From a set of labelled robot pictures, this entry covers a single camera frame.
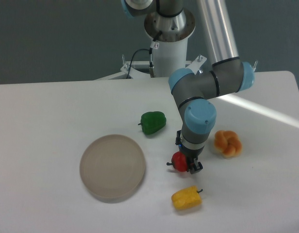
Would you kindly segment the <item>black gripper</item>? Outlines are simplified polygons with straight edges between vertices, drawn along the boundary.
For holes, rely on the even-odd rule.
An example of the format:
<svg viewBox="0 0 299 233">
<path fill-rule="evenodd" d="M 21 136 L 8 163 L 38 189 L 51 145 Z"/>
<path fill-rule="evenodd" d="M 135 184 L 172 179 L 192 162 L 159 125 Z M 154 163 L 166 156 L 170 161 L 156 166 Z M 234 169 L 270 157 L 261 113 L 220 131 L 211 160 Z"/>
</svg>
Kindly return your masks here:
<svg viewBox="0 0 299 233">
<path fill-rule="evenodd" d="M 188 170 L 191 174 L 200 172 L 203 165 L 198 161 L 198 156 L 205 146 L 205 134 L 197 134 L 192 131 L 177 131 L 175 145 L 187 158 Z"/>
</svg>

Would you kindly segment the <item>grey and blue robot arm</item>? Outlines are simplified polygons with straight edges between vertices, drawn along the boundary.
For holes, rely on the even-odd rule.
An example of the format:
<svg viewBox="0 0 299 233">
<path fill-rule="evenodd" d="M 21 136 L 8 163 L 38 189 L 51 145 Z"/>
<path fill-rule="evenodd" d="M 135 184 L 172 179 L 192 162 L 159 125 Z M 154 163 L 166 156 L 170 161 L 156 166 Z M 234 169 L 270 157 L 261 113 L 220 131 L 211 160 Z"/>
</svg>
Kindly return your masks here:
<svg viewBox="0 0 299 233">
<path fill-rule="evenodd" d="M 197 173 L 202 170 L 198 157 L 216 122 L 210 99 L 250 88 L 255 67 L 239 58 L 223 0 L 198 1 L 212 64 L 207 72 L 199 70 L 203 57 L 186 64 L 187 41 L 196 22 L 182 0 L 124 0 L 121 4 L 127 16 L 145 16 L 144 28 L 151 39 L 149 74 L 168 77 L 183 121 L 175 141 L 179 151 L 170 165 L 180 172 Z"/>
</svg>

